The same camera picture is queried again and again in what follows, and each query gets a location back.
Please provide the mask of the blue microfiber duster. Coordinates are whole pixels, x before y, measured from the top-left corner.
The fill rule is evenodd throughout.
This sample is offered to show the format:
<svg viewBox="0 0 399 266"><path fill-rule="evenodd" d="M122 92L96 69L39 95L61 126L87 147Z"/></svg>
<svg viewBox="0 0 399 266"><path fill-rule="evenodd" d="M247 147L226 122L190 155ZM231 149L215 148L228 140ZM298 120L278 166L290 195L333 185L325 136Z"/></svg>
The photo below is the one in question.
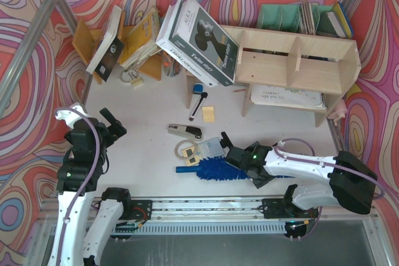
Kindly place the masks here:
<svg viewBox="0 0 399 266"><path fill-rule="evenodd" d="M234 181L249 179L249 176L222 157L202 159L194 166L177 166L176 173L195 173L198 178L207 181Z"/></svg>

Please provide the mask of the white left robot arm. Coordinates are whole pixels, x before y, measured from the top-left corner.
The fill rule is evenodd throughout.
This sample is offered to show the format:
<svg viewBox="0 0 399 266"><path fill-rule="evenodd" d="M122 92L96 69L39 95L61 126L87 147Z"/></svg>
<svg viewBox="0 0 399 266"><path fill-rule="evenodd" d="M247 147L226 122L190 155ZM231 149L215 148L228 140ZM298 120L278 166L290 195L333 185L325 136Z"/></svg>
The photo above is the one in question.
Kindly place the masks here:
<svg viewBox="0 0 399 266"><path fill-rule="evenodd" d="M117 221L132 215L129 190L107 188L93 224L87 227L98 180L109 170L107 149L127 132L108 109L100 114L109 126L79 103L55 111L56 119L70 128L64 138L71 147L57 172L58 217L49 265L99 265Z"/></svg>

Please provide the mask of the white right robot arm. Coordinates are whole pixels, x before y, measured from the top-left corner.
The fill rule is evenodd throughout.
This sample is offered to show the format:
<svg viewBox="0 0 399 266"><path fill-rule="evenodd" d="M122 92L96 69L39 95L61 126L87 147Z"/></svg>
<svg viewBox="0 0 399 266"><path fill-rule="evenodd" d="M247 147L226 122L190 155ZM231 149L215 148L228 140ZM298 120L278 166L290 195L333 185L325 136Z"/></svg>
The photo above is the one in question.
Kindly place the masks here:
<svg viewBox="0 0 399 266"><path fill-rule="evenodd" d="M255 142L242 149L234 146L225 132L221 136L222 147L229 150L226 162L242 171L256 188L279 177L309 181L287 188L282 206L288 211L340 206L366 215L377 198L377 175L348 151L339 151L336 156L294 154L284 150L284 140L273 146Z"/></svg>

